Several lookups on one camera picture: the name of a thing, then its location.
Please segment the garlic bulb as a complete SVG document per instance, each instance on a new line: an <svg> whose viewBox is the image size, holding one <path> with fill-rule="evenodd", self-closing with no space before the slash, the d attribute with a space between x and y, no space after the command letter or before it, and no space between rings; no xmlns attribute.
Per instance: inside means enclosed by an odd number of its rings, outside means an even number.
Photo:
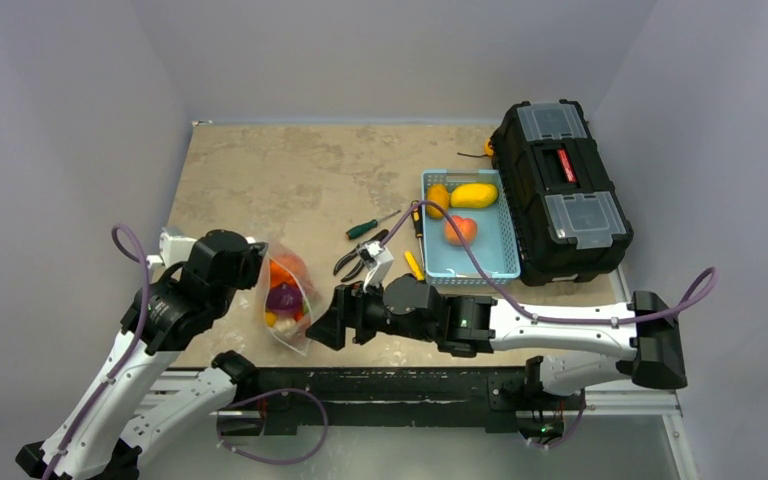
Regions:
<svg viewBox="0 0 768 480"><path fill-rule="evenodd" d="M276 333L284 336L294 336L298 331L298 324L291 318L279 318L273 325Z"/></svg>

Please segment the clear zip top bag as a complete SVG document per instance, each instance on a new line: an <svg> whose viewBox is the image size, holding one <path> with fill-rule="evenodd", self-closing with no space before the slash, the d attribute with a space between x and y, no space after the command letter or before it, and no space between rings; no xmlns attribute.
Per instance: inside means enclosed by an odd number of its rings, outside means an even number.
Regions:
<svg viewBox="0 0 768 480"><path fill-rule="evenodd" d="M255 290L255 318L280 345L306 357L307 331L327 306L307 262L278 241L269 241Z"/></svg>

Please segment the purple eggplant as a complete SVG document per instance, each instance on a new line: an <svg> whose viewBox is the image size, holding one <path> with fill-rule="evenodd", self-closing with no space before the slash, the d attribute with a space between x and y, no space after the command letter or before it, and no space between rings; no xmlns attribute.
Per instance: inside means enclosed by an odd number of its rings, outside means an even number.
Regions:
<svg viewBox="0 0 768 480"><path fill-rule="evenodd" d="M303 293L297 286L288 283L272 287L266 297L265 308L279 316L294 316L303 307Z"/></svg>

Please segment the orange small pumpkin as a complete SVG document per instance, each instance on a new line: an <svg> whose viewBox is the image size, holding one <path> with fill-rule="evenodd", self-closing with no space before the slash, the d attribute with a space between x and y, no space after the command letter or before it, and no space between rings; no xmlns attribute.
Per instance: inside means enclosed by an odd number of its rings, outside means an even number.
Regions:
<svg viewBox="0 0 768 480"><path fill-rule="evenodd" d="M277 255L269 259L270 287L281 284L297 286L298 282L309 283L310 275L304 261L294 255Z"/></svg>

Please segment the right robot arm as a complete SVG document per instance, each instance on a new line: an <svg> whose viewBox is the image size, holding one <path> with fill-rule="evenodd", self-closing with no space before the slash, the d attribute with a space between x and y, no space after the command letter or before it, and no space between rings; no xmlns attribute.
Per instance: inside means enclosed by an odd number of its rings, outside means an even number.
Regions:
<svg viewBox="0 0 768 480"><path fill-rule="evenodd" d="M453 357L518 349L564 351L528 361L524 399L544 407L592 385L628 378L639 387L679 390L688 379L678 315L656 294L597 307L531 306L490 296L443 294L403 275L389 285L335 287L305 335L338 351L377 334L433 343Z"/></svg>

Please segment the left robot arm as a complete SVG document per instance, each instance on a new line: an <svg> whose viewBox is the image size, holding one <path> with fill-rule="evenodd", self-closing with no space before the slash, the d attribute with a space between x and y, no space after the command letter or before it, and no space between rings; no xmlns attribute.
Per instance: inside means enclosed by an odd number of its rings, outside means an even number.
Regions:
<svg viewBox="0 0 768 480"><path fill-rule="evenodd" d="M121 320L102 368L79 403L43 441L23 446L17 465L33 479L136 479L175 436L227 404L257 399L255 368L224 353L219 364L161 404L139 412L145 396L192 340L256 286L268 245L228 230L200 238L162 230L158 251L130 258L144 284Z"/></svg>

